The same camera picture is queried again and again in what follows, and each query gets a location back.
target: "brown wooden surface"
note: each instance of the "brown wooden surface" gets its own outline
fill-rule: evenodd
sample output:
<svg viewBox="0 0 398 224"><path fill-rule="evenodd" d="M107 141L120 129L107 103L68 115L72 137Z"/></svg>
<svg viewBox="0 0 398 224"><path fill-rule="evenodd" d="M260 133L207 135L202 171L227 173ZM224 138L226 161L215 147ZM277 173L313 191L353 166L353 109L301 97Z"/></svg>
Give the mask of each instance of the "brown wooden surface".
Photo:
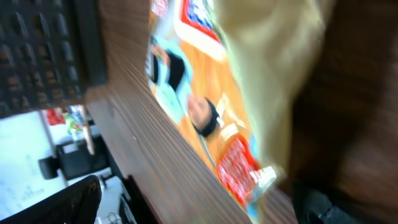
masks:
<svg viewBox="0 0 398 224"><path fill-rule="evenodd" d="M290 177L398 223L398 1L338 1L294 108Z"/></svg>
<svg viewBox="0 0 398 224"><path fill-rule="evenodd" d="M99 12L108 82L85 100L123 176L133 176L161 223L249 223L149 90L149 2L101 0ZM284 194L273 191L267 204L268 223L295 223Z"/></svg>

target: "black plastic basket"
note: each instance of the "black plastic basket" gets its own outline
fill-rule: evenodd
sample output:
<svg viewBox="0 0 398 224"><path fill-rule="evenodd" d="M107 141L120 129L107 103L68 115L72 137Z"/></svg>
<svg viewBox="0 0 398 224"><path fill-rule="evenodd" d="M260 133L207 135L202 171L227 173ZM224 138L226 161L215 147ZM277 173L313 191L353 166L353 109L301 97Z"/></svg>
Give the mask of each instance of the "black plastic basket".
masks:
<svg viewBox="0 0 398 224"><path fill-rule="evenodd" d="M95 1L1 0L0 12L0 118L105 82Z"/></svg>

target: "wooden table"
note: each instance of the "wooden table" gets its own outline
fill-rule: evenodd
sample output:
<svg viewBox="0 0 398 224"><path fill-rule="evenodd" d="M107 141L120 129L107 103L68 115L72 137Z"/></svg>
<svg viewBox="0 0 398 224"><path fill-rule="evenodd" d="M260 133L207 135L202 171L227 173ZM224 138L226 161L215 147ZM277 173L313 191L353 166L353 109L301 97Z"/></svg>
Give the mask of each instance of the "wooden table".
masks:
<svg viewBox="0 0 398 224"><path fill-rule="evenodd" d="M100 0L99 13L108 82L85 101L122 175L134 178L160 223L250 223L149 90L149 2ZM296 223L284 194L273 191L267 204L267 223Z"/></svg>

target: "red label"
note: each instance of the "red label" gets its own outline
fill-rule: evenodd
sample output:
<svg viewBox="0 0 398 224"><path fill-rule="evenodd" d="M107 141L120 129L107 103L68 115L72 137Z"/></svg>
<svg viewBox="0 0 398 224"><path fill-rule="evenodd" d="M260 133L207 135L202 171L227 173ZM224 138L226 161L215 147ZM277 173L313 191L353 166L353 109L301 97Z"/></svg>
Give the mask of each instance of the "red label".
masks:
<svg viewBox="0 0 398 224"><path fill-rule="evenodd" d="M183 0L181 21L221 43L211 28L202 0Z"/></svg>
<svg viewBox="0 0 398 224"><path fill-rule="evenodd" d="M242 136L235 136L218 161L216 168L221 183L241 205L244 205L247 195L256 184L250 172L259 170L259 164L251 155L248 142Z"/></svg>

